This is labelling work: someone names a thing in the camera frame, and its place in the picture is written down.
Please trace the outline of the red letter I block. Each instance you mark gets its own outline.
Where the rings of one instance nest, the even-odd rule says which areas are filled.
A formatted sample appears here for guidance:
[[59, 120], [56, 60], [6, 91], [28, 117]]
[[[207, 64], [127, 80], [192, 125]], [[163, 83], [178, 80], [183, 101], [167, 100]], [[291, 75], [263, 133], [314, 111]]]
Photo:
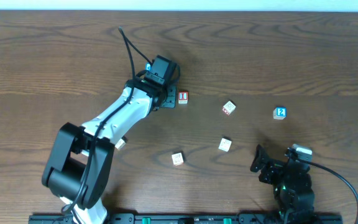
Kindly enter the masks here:
[[179, 91], [178, 92], [178, 103], [179, 104], [187, 104], [188, 103], [188, 92], [187, 91]]

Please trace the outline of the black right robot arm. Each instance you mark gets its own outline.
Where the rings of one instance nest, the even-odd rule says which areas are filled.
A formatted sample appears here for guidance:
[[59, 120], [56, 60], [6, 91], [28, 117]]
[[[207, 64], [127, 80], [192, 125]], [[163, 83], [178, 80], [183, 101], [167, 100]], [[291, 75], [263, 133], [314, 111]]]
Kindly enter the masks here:
[[271, 158], [259, 144], [250, 171], [259, 172], [259, 181], [273, 186], [278, 210], [265, 223], [310, 223], [314, 213], [314, 192], [311, 189], [310, 162], [312, 150], [293, 144], [285, 153], [286, 162]]

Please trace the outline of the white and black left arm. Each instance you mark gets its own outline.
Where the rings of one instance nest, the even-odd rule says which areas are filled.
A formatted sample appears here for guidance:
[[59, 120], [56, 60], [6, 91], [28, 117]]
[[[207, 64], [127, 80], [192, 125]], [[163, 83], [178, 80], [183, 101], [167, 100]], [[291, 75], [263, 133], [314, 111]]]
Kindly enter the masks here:
[[160, 55], [150, 69], [134, 73], [121, 96], [97, 117], [76, 126], [64, 124], [58, 131], [46, 163], [42, 185], [64, 201], [57, 221], [106, 223], [103, 194], [119, 141], [153, 110], [173, 107], [180, 66]]

